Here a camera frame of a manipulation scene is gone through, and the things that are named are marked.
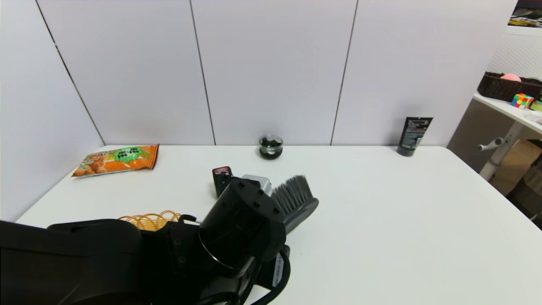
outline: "gray bristles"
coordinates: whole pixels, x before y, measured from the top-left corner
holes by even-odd
[[[303,202],[311,199],[312,193],[305,176],[293,176],[274,189],[271,198],[279,204],[280,209],[286,215]]]

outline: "white pegboard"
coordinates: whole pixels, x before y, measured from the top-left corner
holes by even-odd
[[[542,29],[509,26],[487,70],[542,79]]]

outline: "green label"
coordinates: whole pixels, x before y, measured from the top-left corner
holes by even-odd
[[[115,156],[115,161],[128,163],[132,160],[136,160],[142,152],[143,150],[141,147],[127,147],[117,150],[113,153],[113,156]]]

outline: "rubik's cube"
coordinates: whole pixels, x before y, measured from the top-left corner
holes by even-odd
[[[510,105],[517,107],[519,109],[525,109],[525,107],[528,107],[529,104],[534,100],[533,97],[528,96],[523,93],[518,93],[514,96],[514,99],[510,103]]]

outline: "black brush handle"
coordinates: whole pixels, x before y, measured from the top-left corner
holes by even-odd
[[[286,214],[284,217],[284,226],[286,227],[286,235],[292,232],[300,223],[307,219],[312,212],[318,206],[318,199],[310,198],[309,200],[303,202],[299,207],[290,213]]]

